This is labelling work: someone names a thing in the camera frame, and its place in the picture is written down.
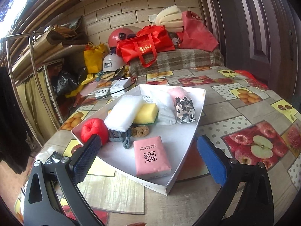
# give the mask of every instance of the brick wall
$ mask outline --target brick wall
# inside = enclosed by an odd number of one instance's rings
[[[89,40],[107,45],[109,35],[116,28],[125,25],[143,28],[150,25],[148,15],[158,14],[172,5],[201,15],[198,0],[82,0],[55,19],[63,24],[82,15]]]

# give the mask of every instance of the helmet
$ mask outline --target helmet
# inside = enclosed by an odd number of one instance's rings
[[[117,42],[122,39],[120,37],[119,33],[125,34],[125,38],[123,38],[123,39],[127,39],[129,34],[134,34],[133,31],[128,28],[119,28],[119,29],[114,30],[111,33],[111,35],[109,36],[109,47],[110,48],[116,47]]]
[[[116,71],[124,65],[126,65],[126,63],[124,63],[122,57],[118,56],[115,53],[109,53],[103,59],[102,68],[103,68],[103,72]]]

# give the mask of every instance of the dark wooden door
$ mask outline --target dark wooden door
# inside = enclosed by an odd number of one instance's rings
[[[225,65],[242,69],[289,100],[297,70],[295,28],[286,0],[201,0]]]

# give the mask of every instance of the plaid fabric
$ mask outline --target plaid fabric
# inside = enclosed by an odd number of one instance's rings
[[[143,56],[146,62],[151,61],[153,54]],[[158,53],[157,62],[144,68],[139,58],[130,61],[130,73],[141,76],[170,70],[191,69],[202,66],[223,66],[224,57],[219,49],[207,52],[199,49],[177,49]]]

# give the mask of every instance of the cardboard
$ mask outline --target cardboard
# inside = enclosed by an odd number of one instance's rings
[[[161,90],[167,92],[168,89],[174,88],[175,86],[162,86],[162,85],[138,85],[133,89],[127,91],[125,95],[151,95],[150,90],[155,92]],[[172,170],[170,175],[149,179],[148,181],[142,180],[136,177],[135,168],[135,156],[133,146],[130,149],[125,149],[121,142],[108,142],[101,148],[98,157],[106,162],[109,166],[122,173],[124,176],[132,179],[133,181],[157,191],[161,194],[167,195],[181,170],[181,167],[185,161],[188,150],[193,141],[195,131],[200,121],[201,113],[205,101],[205,89],[183,87],[186,90],[189,97],[193,101],[195,108],[195,118],[197,121],[185,124],[173,124],[165,126],[150,125],[150,133],[145,138],[151,138],[161,136],[168,160],[171,164]],[[99,109],[90,118],[105,119],[108,115],[108,111],[111,110],[115,104],[119,101],[121,96],[106,106]],[[85,124],[82,121],[79,125],[72,129],[72,134],[80,142],[80,132],[82,126]],[[144,138],[133,138],[131,141],[141,140]]]

